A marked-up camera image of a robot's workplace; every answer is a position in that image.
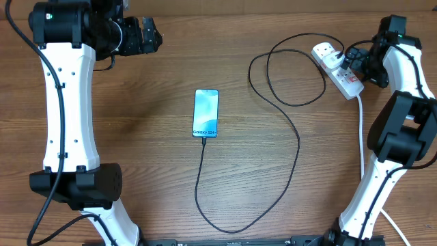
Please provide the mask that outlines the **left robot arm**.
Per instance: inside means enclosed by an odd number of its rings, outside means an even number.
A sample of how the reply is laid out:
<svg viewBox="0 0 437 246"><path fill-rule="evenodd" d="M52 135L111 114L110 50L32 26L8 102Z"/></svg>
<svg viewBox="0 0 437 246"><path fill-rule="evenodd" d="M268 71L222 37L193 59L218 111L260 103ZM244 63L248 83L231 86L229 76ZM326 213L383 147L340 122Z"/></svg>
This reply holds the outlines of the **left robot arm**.
<svg viewBox="0 0 437 246"><path fill-rule="evenodd" d="M123 1L47 1L29 15L42 53L47 144L31 190L90 220L104 245L144 245L121 201L122 171L96 149L91 82L97 61L154 53L163 39L150 17L123 15Z"/></svg>

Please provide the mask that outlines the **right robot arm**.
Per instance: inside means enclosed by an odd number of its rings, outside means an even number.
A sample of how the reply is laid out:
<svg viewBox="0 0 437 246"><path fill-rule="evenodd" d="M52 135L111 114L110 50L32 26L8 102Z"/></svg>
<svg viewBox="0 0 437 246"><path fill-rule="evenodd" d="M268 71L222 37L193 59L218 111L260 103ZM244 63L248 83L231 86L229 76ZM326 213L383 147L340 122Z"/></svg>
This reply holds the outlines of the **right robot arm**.
<svg viewBox="0 0 437 246"><path fill-rule="evenodd" d="M335 67L351 68L391 97L369 129L367 171L349 203L324 236L312 245L384 245L373 235L378 215L397 181L420 161L436 137L436 98L421 68L421 41L406 35L406 18L384 17L366 51L351 44Z"/></svg>

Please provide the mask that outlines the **blue Galaxy smartphone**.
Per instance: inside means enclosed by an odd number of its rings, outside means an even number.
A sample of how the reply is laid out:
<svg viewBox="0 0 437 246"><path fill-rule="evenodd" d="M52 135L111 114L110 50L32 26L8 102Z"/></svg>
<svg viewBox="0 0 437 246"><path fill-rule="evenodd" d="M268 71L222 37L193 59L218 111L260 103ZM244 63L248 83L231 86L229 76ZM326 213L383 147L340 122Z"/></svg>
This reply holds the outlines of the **blue Galaxy smartphone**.
<svg viewBox="0 0 437 246"><path fill-rule="evenodd" d="M193 110L193 137L215 138L218 135L219 91L196 90Z"/></svg>

